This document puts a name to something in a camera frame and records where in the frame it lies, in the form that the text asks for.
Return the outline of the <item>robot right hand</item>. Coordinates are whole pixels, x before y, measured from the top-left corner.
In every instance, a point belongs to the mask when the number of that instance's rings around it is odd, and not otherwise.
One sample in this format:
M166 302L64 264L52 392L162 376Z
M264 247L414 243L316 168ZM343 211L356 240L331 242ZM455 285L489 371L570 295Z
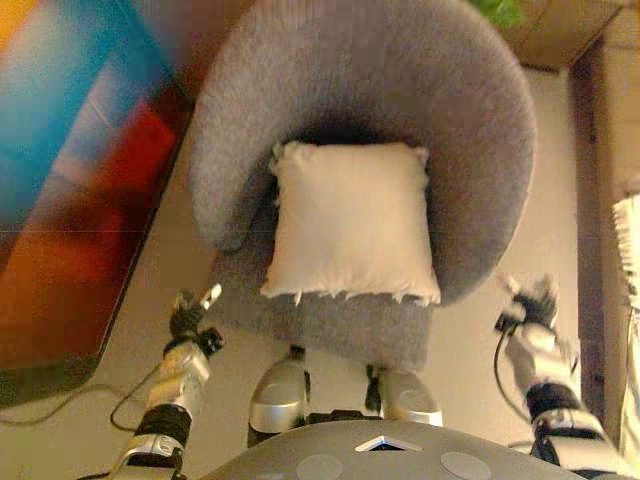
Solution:
M518 317L504 310L496 320L495 331L506 333L525 324L537 324L549 331L555 331L558 288L550 274L543 275L530 288L520 285L511 275L499 275L498 281L510 295L511 302L523 309L524 315Z

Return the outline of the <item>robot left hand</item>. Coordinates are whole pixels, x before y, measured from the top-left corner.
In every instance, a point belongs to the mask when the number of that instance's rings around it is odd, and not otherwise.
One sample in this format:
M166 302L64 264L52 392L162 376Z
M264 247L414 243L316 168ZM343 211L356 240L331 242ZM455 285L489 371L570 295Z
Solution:
M200 296L188 289L181 290L171 308L169 329L172 337L196 336L200 322L221 293L220 284L208 287Z

